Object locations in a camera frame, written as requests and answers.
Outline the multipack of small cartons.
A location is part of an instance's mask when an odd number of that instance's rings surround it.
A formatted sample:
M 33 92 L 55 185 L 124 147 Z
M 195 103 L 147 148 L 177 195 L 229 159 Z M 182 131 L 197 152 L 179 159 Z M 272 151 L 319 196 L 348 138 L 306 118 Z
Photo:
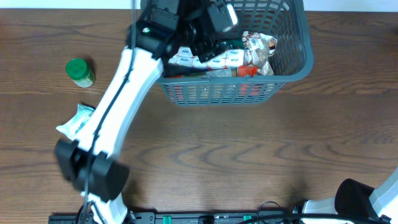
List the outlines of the multipack of small cartons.
M 200 62 L 198 56 L 193 56 L 190 48 L 181 47 L 168 63 L 192 68 L 224 69 L 249 65 L 250 60 L 251 56 L 245 50 L 233 49 L 227 50 L 209 61 Z

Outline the green Nescafe coffee bag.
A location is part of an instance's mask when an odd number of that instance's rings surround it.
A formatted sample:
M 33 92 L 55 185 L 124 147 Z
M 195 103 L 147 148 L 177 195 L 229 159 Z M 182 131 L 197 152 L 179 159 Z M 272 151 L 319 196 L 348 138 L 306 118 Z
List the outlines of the green Nescafe coffee bag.
M 230 39 L 224 40 L 221 42 L 221 49 L 223 50 L 222 53 L 226 52 L 227 50 L 233 49 L 243 49 L 244 45 L 241 39 Z M 171 77 L 173 75 L 183 75 L 189 73 L 197 73 L 197 72 L 204 72 L 209 70 L 219 70 L 219 69 L 210 69 L 210 68 L 192 68 L 192 67 L 184 67 L 180 65 L 171 65 L 167 64 L 165 66 L 164 77 Z

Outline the orange spaghetti packet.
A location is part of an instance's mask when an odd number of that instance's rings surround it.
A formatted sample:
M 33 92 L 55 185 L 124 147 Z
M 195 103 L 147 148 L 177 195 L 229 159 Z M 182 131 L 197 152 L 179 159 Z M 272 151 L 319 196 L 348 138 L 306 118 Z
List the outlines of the orange spaghetti packet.
M 173 75 L 171 78 L 231 78 L 231 77 L 253 77 L 258 71 L 256 66 L 239 66 L 219 70 L 210 70 L 205 72 L 189 73 L 183 75 Z

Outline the beige brown snack bag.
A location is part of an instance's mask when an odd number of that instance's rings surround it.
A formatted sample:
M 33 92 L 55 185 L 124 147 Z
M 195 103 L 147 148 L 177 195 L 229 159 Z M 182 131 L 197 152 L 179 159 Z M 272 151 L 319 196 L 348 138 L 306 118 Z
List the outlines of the beige brown snack bag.
M 259 75 L 273 75 L 269 59 L 274 55 L 278 40 L 258 32 L 244 31 L 242 34 L 244 45 L 244 65 L 257 67 Z

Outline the green lidded jar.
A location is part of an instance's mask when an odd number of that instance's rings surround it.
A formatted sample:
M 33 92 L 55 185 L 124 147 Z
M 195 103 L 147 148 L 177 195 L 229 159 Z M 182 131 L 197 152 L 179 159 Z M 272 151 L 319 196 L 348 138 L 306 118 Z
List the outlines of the green lidded jar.
M 82 58 L 70 60 L 65 67 L 65 71 L 79 87 L 88 88 L 95 82 L 95 74 Z

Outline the mint green snack packet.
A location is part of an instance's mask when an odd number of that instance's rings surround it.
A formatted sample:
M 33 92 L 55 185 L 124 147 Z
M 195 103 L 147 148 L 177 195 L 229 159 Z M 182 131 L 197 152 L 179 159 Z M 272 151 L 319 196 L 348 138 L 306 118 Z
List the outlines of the mint green snack packet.
M 65 124 L 57 126 L 56 130 L 64 134 L 68 139 L 74 140 L 78 132 L 90 120 L 95 110 L 83 104 L 77 104 L 76 114 Z

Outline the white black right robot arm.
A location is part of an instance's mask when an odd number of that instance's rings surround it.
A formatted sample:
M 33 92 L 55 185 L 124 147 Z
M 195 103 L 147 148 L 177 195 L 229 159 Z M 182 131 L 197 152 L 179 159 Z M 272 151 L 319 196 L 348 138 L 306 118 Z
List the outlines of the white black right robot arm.
M 294 207 L 294 213 L 346 215 L 397 224 L 397 171 L 378 188 L 346 179 L 335 196 L 323 200 L 305 200 Z

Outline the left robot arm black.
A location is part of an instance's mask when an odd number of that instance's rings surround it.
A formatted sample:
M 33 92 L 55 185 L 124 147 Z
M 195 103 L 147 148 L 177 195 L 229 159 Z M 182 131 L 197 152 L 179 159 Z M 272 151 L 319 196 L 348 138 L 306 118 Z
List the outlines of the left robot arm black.
M 89 207 L 97 223 L 125 221 L 129 168 L 119 157 L 143 99 L 180 47 L 206 62 L 221 53 L 217 36 L 237 24 L 234 7 L 224 1 L 144 1 L 132 13 L 126 47 L 99 105 L 74 138 L 55 145 L 64 178 L 84 198 L 76 223 L 86 222 Z

